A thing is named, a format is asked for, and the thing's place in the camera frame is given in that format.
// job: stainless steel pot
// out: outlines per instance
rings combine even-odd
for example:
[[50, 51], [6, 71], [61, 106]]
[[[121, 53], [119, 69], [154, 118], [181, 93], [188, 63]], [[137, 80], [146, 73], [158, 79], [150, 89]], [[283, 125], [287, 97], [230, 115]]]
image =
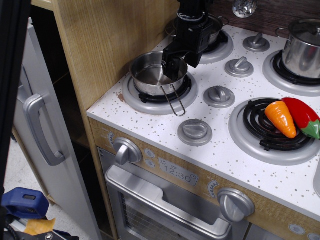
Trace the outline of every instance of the stainless steel pot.
[[[217, 40], [218, 35], [219, 35], [220, 31], [222, 30], [222, 28], [225, 25], [229, 24], [229, 20], [224, 16], [214, 16], [212, 14], [209, 14], [209, 18], [213, 20], [213, 28], [212, 28], [210, 38], [209, 38], [209, 45], [211, 45]], [[177, 25], [178, 25], [178, 18], [176, 18], [173, 21], [173, 29], [171, 29], [171, 28], [165, 29], [166, 34], [171, 37], [176, 37]]]
[[135, 87], [150, 96], [164, 96], [175, 92], [184, 83], [188, 65], [181, 59], [178, 79], [172, 81], [163, 74], [162, 51], [152, 51], [138, 56], [130, 66]]
[[213, 29], [209, 38], [209, 45], [211, 45], [217, 40], [222, 28], [229, 24], [229, 20], [224, 16], [213, 16], [211, 14], [209, 14], [209, 18], [213, 20]]
[[[275, 33], [278, 37], [279, 27]], [[299, 19], [288, 29], [282, 63], [293, 74], [310, 79], [320, 78], [320, 19]]]

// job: orange carrot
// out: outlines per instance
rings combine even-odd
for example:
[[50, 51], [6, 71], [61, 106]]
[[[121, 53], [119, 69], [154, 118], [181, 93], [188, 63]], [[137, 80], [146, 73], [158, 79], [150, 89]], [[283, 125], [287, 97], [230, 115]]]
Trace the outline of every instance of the orange carrot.
[[287, 138], [294, 139], [297, 136], [294, 120], [283, 101], [271, 103], [264, 113], [273, 125]]

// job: black coil burner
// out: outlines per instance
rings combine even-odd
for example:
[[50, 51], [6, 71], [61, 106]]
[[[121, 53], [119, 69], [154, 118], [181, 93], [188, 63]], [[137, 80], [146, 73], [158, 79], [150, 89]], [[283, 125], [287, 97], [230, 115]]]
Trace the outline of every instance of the black coil burner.
[[264, 150], [292, 151], [303, 148], [310, 140], [297, 129], [297, 136], [290, 139], [284, 136], [270, 122], [265, 115], [265, 109], [273, 102], [279, 101], [274, 98], [264, 98], [249, 101], [243, 112], [243, 122], [246, 128], [257, 138], [261, 139], [260, 145]]
[[[178, 94], [179, 97], [181, 97], [183, 94], [185, 94], [185, 92], [188, 89], [191, 89], [191, 87], [192, 87], [191, 79], [186, 75], [183, 79], [182, 85], [179, 87], [179, 89], [176, 89], [176, 93]], [[170, 94], [167, 94], [169, 101], [173, 101], [173, 100], [177, 99], [176, 93], [172, 92]], [[139, 98], [141, 99], [141, 102], [143, 102], [143, 103], [147, 103], [147, 102], [165, 103], [168, 101], [165, 94], [159, 95], [159, 96], [152, 96], [152, 95], [148, 95], [148, 94], [140, 92]]]
[[306, 85], [306, 86], [320, 85], [320, 78], [302, 77], [290, 72], [282, 62], [282, 53], [283, 51], [280, 51], [276, 56], [274, 56], [274, 59], [273, 59], [273, 68], [277, 74], [279, 74], [285, 80], [287, 80], [288, 82], [291, 82], [294, 85]]
[[218, 37], [215, 40], [215, 42], [210, 44], [206, 48], [206, 50], [204, 50], [204, 53], [210, 53], [210, 52], [216, 50], [220, 46], [220, 44], [227, 43], [228, 40], [229, 39], [228, 39], [227, 35], [223, 31], [220, 31], [219, 34], [218, 34]]

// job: white speckled countertop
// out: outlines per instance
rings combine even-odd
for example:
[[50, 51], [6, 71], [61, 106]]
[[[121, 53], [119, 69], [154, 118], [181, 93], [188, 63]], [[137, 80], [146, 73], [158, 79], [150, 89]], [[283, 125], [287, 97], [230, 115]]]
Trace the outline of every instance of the white speckled countertop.
[[[232, 37], [234, 51], [220, 62], [201, 64], [196, 69], [189, 67], [189, 73], [198, 82], [199, 91], [195, 102], [186, 109], [185, 116], [150, 115], [134, 110], [122, 97], [122, 83], [125, 77], [97, 101], [87, 111], [87, 115], [320, 221], [320, 197], [313, 187], [320, 153], [311, 160], [294, 166], [264, 163], [243, 152], [232, 140], [228, 129], [232, 111], [250, 99], [296, 97], [310, 105], [319, 115], [320, 97], [287, 93], [273, 86], [264, 77], [264, 60], [270, 54], [283, 50], [286, 39], [264, 35], [263, 37], [269, 40], [271, 48], [262, 53], [254, 53], [244, 49], [242, 44], [244, 39], [257, 33], [232, 26], [224, 26], [223, 30]], [[161, 51], [166, 44], [166, 41], [160, 43], [155, 50]], [[223, 70], [225, 64], [241, 57], [246, 57], [252, 63], [253, 75], [246, 78], [228, 75]], [[213, 86], [223, 86], [232, 90], [235, 94], [234, 105], [223, 109], [208, 106], [203, 100], [203, 94]], [[195, 147], [180, 141], [177, 136], [178, 127], [189, 119], [199, 119], [211, 126], [213, 137], [208, 144]]]

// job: blue clamp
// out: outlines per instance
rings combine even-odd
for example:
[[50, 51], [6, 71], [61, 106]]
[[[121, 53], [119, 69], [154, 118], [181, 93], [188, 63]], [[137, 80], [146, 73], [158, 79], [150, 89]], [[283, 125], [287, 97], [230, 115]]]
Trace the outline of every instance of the blue clamp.
[[49, 201], [42, 192], [22, 187], [5, 193], [1, 205], [21, 219], [43, 219], [49, 209]]

